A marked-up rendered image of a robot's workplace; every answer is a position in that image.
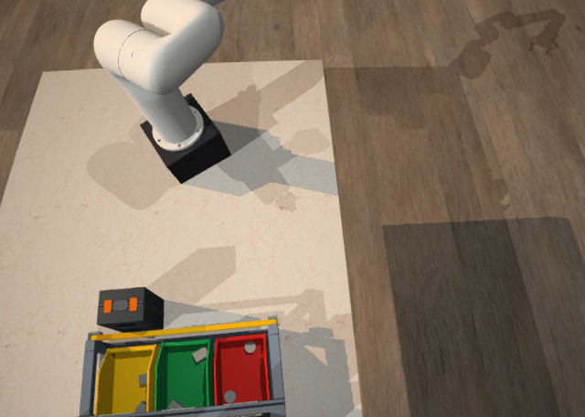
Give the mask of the red bin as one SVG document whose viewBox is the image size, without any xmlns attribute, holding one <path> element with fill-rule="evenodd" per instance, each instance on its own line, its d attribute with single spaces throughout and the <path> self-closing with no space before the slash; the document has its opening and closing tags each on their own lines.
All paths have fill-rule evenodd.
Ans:
<svg viewBox="0 0 585 417">
<path fill-rule="evenodd" d="M 256 345 L 256 350 L 253 353 L 246 352 L 244 348 L 249 341 Z M 228 404 L 224 400 L 224 395 L 228 390 L 235 391 L 237 395 L 236 400 L 232 403 L 269 400 L 267 364 L 265 333 L 216 338 L 214 357 L 215 405 Z"/>
</svg>

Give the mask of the yellow bar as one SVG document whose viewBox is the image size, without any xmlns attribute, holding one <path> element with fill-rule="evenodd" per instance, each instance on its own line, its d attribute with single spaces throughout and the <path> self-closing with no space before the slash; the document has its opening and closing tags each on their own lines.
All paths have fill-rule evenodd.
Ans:
<svg viewBox="0 0 585 417">
<path fill-rule="evenodd" d="M 142 331 L 142 332 L 131 332 L 131 333 L 120 333 L 120 334 L 109 334 L 109 335 L 97 335 L 97 336 L 91 336 L 91 340 L 100 341 L 100 340 L 123 339 L 123 338 L 134 338 L 134 337 L 155 337 L 155 336 L 216 331 L 216 330 L 235 329 L 235 328 L 254 327 L 254 326 L 267 326 L 267 325 L 271 325 L 271 324 L 277 324 L 277 320 L 276 319 L 269 319 L 269 320 L 232 323 L 232 324 L 223 324 L 223 325 L 213 325 L 213 326 L 194 326 L 194 327 L 184 327 L 184 328 L 174 328 L 174 329 L 164 329 L 164 330 L 153 330 L 153 331 Z"/>
</svg>

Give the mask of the green open bin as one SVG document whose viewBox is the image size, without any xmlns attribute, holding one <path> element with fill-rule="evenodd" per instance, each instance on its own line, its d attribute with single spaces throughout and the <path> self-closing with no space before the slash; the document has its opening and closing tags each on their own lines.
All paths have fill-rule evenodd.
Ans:
<svg viewBox="0 0 585 417">
<path fill-rule="evenodd" d="M 207 357 L 196 363 L 192 353 L 203 347 Z M 154 410 L 166 410 L 172 400 L 186 408 L 215 406 L 212 338 L 162 342 L 155 366 Z"/>
</svg>

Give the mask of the grey round disc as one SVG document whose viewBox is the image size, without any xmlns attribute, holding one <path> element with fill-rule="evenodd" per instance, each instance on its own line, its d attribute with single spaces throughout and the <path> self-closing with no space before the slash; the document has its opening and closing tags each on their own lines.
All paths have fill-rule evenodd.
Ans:
<svg viewBox="0 0 585 417">
<path fill-rule="evenodd" d="M 233 390 L 228 390 L 224 395 L 224 400 L 227 403 L 234 402 L 236 400 L 236 398 L 237 398 L 237 395 L 236 395 L 235 391 L 233 391 Z"/>
<path fill-rule="evenodd" d="M 244 348 L 245 348 L 246 352 L 253 353 L 256 350 L 256 345 L 254 342 L 249 341 L 245 344 Z"/>
</svg>

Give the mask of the grey metal shelf rack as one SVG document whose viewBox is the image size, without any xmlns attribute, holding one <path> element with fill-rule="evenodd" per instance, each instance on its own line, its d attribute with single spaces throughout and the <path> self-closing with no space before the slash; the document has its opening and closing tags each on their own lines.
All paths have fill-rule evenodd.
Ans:
<svg viewBox="0 0 585 417">
<path fill-rule="evenodd" d="M 91 331 L 85 341 L 81 394 L 80 394 L 80 416 L 79 417 L 229 417 L 247 414 L 269 412 L 271 417 L 286 417 L 285 398 L 282 377 L 282 358 L 279 339 L 279 328 L 281 324 L 279 315 L 267 315 L 269 319 L 276 319 L 277 324 L 268 325 L 268 329 L 232 332 L 214 335 L 193 336 L 193 337 L 174 337 L 164 339 L 153 339 L 143 341 L 131 341 L 120 343 L 105 343 L 102 340 L 91 340 L 91 336 L 103 335 L 100 331 Z M 128 412 L 116 414 L 93 414 L 94 392 L 96 380 L 97 355 L 100 354 L 101 367 L 102 360 L 106 354 L 107 348 L 127 348 L 136 346 L 159 345 L 162 342 L 185 341 L 203 338 L 212 338 L 214 340 L 214 357 L 216 337 L 239 337 L 248 335 L 263 334 L 266 335 L 268 366 L 270 375 L 271 400 L 267 401 L 248 401 L 231 403 L 224 405 L 192 407 L 172 410 L 161 410 L 154 412 Z M 269 335 L 268 335 L 269 334 Z M 269 337 L 268 337 L 269 336 Z M 270 349 L 269 349 L 270 345 Z M 271 356 L 271 360 L 270 360 Z M 271 382 L 272 379 L 272 382 Z"/>
</svg>

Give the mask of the yellow open bin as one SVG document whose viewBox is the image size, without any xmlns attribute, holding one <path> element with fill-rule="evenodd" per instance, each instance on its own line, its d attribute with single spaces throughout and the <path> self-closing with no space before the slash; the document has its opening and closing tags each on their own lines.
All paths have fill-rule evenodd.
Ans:
<svg viewBox="0 0 585 417">
<path fill-rule="evenodd" d="M 107 349 L 97 374 L 94 416 L 137 412 L 135 409 L 141 401 L 146 402 L 147 412 L 154 411 L 155 364 L 160 347 Z M 139 385 L 139 375 L 144 373 L 147 373 L 147 384 Z"/>
</svg>

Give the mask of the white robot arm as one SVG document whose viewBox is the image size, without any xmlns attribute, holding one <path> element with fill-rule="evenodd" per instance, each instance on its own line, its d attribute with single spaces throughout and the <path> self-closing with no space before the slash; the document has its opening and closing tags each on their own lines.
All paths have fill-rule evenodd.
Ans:
<svg viewBox="0 0 585 417">
<path fill-rule="evenodd" d="M 217 50 L 224 21 L 214 6 L 223 1 L 148 0 L 141 13 L 145 28 L 116 19 L 96 32 L 98 61 L 153 126 L 154 139 L 165 150 L 187 149 L 203 133 L 202 115 L 179 87 Z"/>
</svg>

